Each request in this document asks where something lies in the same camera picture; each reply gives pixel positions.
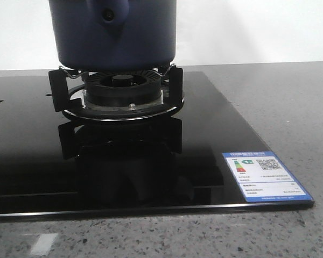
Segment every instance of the energy efficiency label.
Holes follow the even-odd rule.
[[[312,199],[273,152],[222,154],[247,202]]]

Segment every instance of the speckled countertop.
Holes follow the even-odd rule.
[[[208,76],[312,194],[315,207],[0,223],[0,258],[323,257],[323,62],[184,68]]]

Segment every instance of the blue pot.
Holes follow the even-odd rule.
[[[175,56],[177,0],[49,0],[60,62],[85,71],[160,67]]]

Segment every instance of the burner ring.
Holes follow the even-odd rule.
[[[160,76],[152,71],[97,73],[85,80],[88,100],[102,106],[129,106],[155,101],[160,97]]]
[[[160,116],[171,116],[177,113],[183,106],[183,101],[180,105],[172,105],[165,103],[165,93],[164,91],[168,91],[168,87],[161,90],[163,92],[161,103],[159,100],[155,101],[155,103],[143,104],[141,106],[136,106],[135,108],[129,107],[102,107],[105,110],[96,110],[93,109],[92,106],[87,106],[86,101],[84,99],[87,96],[86,91],[84,89],[84,85],[80,85],[69,90],[69,95],[71,99],[81,98],[83,101],[82,107],[75,107],[70,109],[63,110],[63,114],[69,118],[70,120],[78,120],[83,123],[87,123],[90,121],[93,122],[121,122],[121,121],[134,121],[141,119],[149,119],[153,117]]]

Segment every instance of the burner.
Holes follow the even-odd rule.
[[[49,72],[56,112],[82,122],[130,121],[171,116],[183,106],[183,70],[104,72],[89,75],[74,70]],[[82,76],[84,84],[68,90],[66,78]]]
[[[152,71],[97,73],[85,80],[88,101],[101,106],[135,106],[152,102],[161,96],[161,87],[160,76]]]

